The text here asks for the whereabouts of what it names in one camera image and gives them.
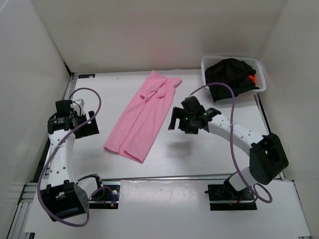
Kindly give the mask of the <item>pink t shirt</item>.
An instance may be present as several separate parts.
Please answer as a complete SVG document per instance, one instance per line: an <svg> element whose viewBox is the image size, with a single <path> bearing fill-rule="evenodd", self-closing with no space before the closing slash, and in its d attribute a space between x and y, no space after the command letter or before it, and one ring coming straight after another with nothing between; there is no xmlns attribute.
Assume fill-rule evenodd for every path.
<svg viewBox="0 0 319 239"><path fill-rule="evenodd" d="M181 83L181 78L169 78L151 71L117 120L104 149L143 163Z"/></svg>

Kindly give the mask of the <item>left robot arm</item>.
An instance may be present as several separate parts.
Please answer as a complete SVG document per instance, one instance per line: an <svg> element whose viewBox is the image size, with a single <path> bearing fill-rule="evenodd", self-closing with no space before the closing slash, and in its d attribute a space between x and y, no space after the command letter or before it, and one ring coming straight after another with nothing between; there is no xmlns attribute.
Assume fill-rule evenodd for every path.
<svg viewBox="0 0 319 239"><path fill-rule="evenodd" d="M91 194L102 187L97 174L77 179L73 170L73 146L76 139L99 133L96 120L86 122L94 111L84 112L84 100L56 101L56 113L47 123L50 140L47 177L40 190L42 206L53 221L89 212ZM76 127L85 123L80 129Z"/></svg>

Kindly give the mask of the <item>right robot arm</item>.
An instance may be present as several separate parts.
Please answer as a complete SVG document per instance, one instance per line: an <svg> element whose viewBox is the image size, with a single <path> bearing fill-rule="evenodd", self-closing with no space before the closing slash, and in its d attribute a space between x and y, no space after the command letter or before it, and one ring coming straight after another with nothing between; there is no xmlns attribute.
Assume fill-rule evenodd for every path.
<svg viewBox="0 0 319 239"><path fill-rule="evenodd" d="M262 135L237 124L214 108L205 109L194 96L186 98L182 108L174 107L169 129L198 134L200 129L228 140L249 156L249 165L224 181L225 188L237 193L254 184L268 185L289 165L279 137Z"/></svg>

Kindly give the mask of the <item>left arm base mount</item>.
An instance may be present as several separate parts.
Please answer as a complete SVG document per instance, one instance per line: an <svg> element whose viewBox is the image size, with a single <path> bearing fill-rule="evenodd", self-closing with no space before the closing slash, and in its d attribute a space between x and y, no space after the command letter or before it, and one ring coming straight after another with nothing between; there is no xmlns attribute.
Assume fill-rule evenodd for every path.
<svg viewBox="0 0 319 239"><path fill-rule="evenodd" d="M98 174L90 174L80 178L77 185L89 198L89 209L118 209L120 184L104 184Z"/></svg>

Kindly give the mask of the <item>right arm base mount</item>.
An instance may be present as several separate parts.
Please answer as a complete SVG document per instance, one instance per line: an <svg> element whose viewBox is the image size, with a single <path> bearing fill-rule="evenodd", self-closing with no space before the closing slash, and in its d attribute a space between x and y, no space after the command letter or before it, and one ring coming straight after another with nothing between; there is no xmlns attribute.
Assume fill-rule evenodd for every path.
<svg viewBox="0 0 319 239"><path fill-rule="evenodd" d="M248 188L232 192L224 184L209 184L205 194L209 197L211 211L255 211L255 196Z"/></svg>

